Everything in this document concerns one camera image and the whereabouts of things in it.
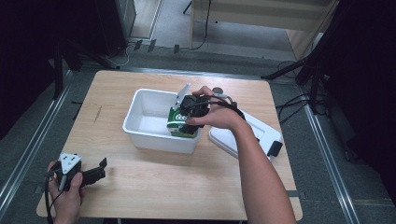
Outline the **white plastic bin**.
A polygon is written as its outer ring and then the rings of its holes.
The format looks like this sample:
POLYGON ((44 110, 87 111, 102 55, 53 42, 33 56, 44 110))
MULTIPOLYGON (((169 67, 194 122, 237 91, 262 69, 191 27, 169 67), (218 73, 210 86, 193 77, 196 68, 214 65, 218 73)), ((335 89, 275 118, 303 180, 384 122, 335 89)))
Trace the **white plastic bin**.
POLYGON ((173 136, 166 127, 169 110, 177 101, 177 93, 139 89, 134 93, 122 128, 139 148, 191 154, 200 138, 173 136))

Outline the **person's right hand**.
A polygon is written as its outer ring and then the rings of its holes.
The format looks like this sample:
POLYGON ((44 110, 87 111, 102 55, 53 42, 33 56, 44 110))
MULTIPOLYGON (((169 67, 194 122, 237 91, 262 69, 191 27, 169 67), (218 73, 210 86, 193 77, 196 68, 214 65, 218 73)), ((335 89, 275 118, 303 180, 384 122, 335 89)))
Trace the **person's right hand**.
POLYGON ((193 95, 209 97, 209 112, 200 118, 188 118, 186 123, 189 125, 210 125, 221 129, 228 129, 233 133, 245 130, 248 124, 233 110, 221 105, 217 105, 218 98, 214 97, 214 92, 207 86, 194 91, 193 95))

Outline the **light wooden desk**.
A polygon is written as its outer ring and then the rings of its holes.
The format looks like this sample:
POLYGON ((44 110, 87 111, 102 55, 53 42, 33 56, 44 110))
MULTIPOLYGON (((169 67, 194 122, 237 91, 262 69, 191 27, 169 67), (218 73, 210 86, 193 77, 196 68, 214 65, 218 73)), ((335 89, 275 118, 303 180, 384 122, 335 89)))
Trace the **light wooden desk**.
POLYGON ((332 20, 340 0, 191 0, 190 46, 194 22, 206 15, 225 21, 285 29, 294 56, 302 59, 332 20))

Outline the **black metal stand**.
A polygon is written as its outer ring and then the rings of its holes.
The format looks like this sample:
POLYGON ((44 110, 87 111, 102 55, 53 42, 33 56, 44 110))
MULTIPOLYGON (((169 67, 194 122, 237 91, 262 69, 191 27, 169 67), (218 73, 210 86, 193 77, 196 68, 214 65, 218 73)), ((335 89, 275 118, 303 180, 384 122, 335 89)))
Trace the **black metal stand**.
POLYGON ((295 69, 297 84, 322 80, 346 114, 390 111, 396 106, 396 0, 340 0, 313 51, 266 78, 295 69))
POLYGON ((57 39, 54 45, 54 58, 53 58, 53 69, 54 69, 54 84, 55 91, 53 99, 57 100, 61 93, 64 91, 64 69, 63 62, 66 62, 72 70, 79 70, 82 66, 82 62, 78 57, 78 53, 85 54, 95 62, 101 64, 105 69, 116 70, 120 67, 118 65, 111 65, 105 59, 99 55, 94 54, 88 49, 84 48, 78 42, 71 39, 57 39))

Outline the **metal floor rail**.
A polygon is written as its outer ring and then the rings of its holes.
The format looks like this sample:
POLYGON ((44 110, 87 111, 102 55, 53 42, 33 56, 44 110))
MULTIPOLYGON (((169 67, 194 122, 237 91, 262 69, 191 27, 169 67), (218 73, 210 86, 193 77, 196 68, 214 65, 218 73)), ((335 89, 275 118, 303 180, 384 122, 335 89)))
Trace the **metal floor rail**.
POLYGON ((53 99, 50 91, 54 86, 50 85, 0 140, 0 220, 8 210, 58 114, 73 77, 71 70, 66 71, 63 78, 64 88, 57 98, 53 99))
POLYGON ((332 155, 331 148, 319 124, 318 117, 312 112, 312 109, 307 105, 304 109, 312 132, 316 138, 319 151, 326 166, 328 175, 332 182, 332 187, 335 191, 337 201, 342 209, 347 224, 361 224, 361 220, 357 214, 355 205, 350 197, 346 183, 337 167, 337 164, 332 155))

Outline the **dark cabinet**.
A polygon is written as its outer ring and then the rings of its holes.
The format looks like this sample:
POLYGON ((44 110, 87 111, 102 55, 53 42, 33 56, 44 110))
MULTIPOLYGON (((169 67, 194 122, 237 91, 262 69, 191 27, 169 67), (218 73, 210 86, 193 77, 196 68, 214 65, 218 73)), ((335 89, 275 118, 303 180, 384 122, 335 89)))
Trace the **dark cabinet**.
POLYGON ((111 55, 125 49, 136 17, 134 0, 95 0, 95 4, 104 38, 100 44, 103 53, 111 55))

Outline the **green carton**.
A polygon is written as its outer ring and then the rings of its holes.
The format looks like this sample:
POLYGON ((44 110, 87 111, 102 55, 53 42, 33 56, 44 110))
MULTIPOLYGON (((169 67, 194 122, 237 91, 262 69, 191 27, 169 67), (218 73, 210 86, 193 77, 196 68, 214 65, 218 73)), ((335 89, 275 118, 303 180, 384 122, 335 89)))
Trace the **green carton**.
POLYGON ((198 130, 194 134, 183 133, 183 127, 186 125, 187 118, 187 116, 180 113, 179 109, 170 108, 166 128, 172 136, 194 138, 198 134, 198 130))

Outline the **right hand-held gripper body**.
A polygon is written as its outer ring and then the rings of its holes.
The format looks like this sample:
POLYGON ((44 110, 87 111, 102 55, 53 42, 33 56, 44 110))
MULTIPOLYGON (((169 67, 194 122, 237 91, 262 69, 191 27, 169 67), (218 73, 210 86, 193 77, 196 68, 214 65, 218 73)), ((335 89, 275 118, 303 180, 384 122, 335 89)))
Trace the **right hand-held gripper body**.
POLYGON ((174 109, 183 116, 202 117, 208 113, 209 98, 188 94, 191 84, 187 83, 178 93, 174 109))

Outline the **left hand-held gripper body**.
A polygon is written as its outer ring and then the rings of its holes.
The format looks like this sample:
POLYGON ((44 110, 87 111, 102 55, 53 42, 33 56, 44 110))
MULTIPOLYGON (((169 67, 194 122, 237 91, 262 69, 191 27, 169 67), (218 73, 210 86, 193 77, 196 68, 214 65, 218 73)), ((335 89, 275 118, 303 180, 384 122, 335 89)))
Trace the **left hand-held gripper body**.
POLYGON ((58 190, 69 190, 75 174, 81 171, 81 159, 78 154, 62 152, 55 164, 55 174, 58 182, 58 190))

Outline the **person's left hand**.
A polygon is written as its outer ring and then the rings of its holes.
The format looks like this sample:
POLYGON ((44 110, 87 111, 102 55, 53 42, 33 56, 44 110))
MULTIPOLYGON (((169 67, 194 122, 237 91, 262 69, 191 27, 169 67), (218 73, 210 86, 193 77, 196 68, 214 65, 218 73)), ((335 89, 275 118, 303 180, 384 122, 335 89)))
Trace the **person's left hand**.
POLYGON ((51 161, 48 166, 49 195, 51 197, 52 204, 55 207, 60 207, 61 205, 80 207, 82 204, 82 199, 85 197, 86 194, 85 189, 81 186, 83 180, 82 173, 77 173, 73 177, 69 191, 60 192, 58 190, 59 185, 56 180, 56 174, 52 172, 55 164, 55 161, 51 161))

